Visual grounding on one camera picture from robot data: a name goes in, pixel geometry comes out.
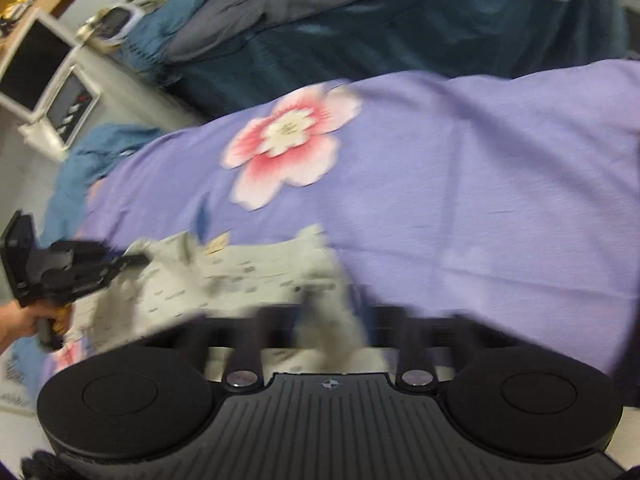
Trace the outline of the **person's left hand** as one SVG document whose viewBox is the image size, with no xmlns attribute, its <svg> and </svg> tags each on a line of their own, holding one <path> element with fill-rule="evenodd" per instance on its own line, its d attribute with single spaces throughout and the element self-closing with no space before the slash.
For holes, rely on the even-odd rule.
<svg viewBox="0 0 640 480">
<path fill-rule="evenodd" d="M 58 307 L 47 301 L 36 301 L 21 307 L 16 300 L 0 308 L 0 353 L 6 352 L 15 341 L 34 336 L 40 318 L 52 320 L 54 327 L 65 334 L 72 324 L 73 307 Z"/>
</svg>

